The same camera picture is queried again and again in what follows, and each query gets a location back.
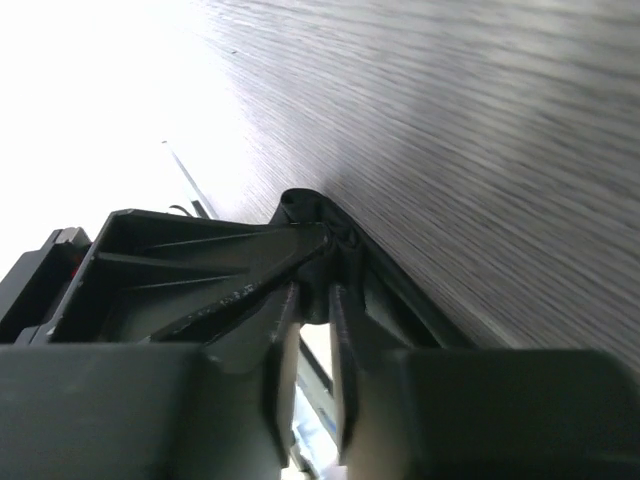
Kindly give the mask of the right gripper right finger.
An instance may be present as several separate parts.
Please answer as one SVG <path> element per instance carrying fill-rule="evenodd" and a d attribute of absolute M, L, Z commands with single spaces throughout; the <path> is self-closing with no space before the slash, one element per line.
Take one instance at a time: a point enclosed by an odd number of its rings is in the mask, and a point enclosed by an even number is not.
<path fill-rule="evenodd" d="M 635 479 L 639 393 L 585 350 L 412 348 L 329 296 L 336 436 L 352 479 Z"/>

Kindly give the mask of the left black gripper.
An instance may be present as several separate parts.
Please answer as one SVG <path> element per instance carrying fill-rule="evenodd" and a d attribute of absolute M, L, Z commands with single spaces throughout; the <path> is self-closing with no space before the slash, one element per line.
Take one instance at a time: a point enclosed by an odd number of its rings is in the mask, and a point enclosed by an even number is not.
<path fill-rule="evenodd" d="M 70 227 L 20 256 L 1 281 L 1 342 L 29 344 L 51 319 L 51 343 L 213 337 L 244 310 L 232 307 L 251 294 L 264 298 L 326 244 L 318 223 L 116 211 L 92 245 Z"/>

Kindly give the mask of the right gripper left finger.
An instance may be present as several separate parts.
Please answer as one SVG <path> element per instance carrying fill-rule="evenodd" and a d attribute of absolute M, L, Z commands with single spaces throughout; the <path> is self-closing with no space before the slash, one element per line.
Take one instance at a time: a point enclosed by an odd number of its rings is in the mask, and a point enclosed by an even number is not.
<path fill-rule="evenodd" d="M 277 479 L 299 335 L 290 284 L 209 345 L 1 351 L 5 479 Z"/>

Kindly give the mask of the black tie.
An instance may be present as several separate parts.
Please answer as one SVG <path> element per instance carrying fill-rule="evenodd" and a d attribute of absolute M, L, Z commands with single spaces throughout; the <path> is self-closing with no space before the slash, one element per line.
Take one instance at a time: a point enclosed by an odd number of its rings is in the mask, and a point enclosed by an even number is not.
<path fill-rule="evenodd" d="M 318 223 L 327 230 L 323 252 L 297 272 L 307 324 L 329 322 L 329 290 L 346 289 L 360 312 L 403 340 L 426 348 L 475 349 L 476 344 L 400 265 L 333 200 L 310 189 L 285 191 L 272 225 Z"/>

